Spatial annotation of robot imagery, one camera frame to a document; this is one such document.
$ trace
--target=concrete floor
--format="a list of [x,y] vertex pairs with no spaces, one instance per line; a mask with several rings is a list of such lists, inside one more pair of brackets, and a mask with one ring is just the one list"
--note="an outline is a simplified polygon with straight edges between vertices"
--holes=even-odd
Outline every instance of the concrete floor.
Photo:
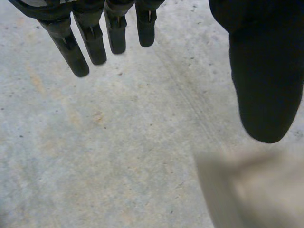
[[[150,48],[131,9],[126,53],[104,36],[107,63],[82,79],[35,20],[7,1],[0,15],[1,228],[213,227],[192,155],[253,140],[207,0],[166,1]],[[281,143],[303,131],[301,106]]]

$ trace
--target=black fabric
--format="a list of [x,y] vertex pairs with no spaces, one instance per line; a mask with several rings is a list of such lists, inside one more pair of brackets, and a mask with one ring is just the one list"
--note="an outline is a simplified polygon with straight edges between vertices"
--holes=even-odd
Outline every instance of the black fabric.
[[[304,6],[292,0],[281,1],[281,8],[274,4],[279,1],[263,2],[268,7],[240,13],[250,14],[254,23],[222,22],[232,28],[230,64],[243,126],[253,138],[275,143],[290,128],[302,99]],[[247,3],[246,9],[253,7]]]

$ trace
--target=glove finger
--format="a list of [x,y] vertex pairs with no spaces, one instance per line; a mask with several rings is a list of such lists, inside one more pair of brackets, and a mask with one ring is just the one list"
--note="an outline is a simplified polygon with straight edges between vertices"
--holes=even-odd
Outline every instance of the glove finger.
[[85,0],[76,2],[73,6],[76,24],[91,61],[95,65],[101,65],[106,62],[103,33],[99,25],[104,3],[102,0]]
[[137,0],[135,3],[137,15],[137,31],[139,42],[146,48],[154,43],[156,9],[164,0]]
[[284,137],[301,102],[303,9],[288,5],[229,37],[240,117],[250,136],[264,143]]
[[86,63],[71,30],[71,18],[68,17],[52,22],[40,20],[39,22],[43,28],[48,31],[73,73],[77,77],[88,75],[89,66]]
[[105,22],[113,54],[125,51],[125,15],[134,4],[134,0],[106,0],[104,6]]

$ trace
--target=black gloved finger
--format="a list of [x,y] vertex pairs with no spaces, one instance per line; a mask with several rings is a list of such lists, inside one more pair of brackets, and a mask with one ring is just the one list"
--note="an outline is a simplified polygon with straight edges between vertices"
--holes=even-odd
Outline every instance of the black gloved finger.
[[91,61],[95,65],[101,65],[106,62],[103,33],[99,26],[99,20],[105,6],[104,3],[104,0],[83,0],[75,2],[73,5],[76,24]]
[[75,40],[70,24],[73,3],[62,0],[9,0],[22,13],[37,19],[48,31],[73,73],[86,76],[89,67]]
[[39,22],[48,31],[73,73],[77,77],[88,75],[89,66],[71,30],[71,18],[52,22],[39,20]]
[[127,21],[125,15],[134,4],[134,0],[106,0],[104,17],[113,54],[125,51],[125,28]]
[[154,43],[156,10],[165,0],[136,0],[137,31],[139,42],[146,48]]
[[243,126],[253,138],[275,143],[290,128],[302,98],[304,6],[296,0],[247,4],[237,24],[229,20],[235,15],[225,11],[227,6],[217,5],[214,15],[221,15],[218,21],[230,32],[232,79]]

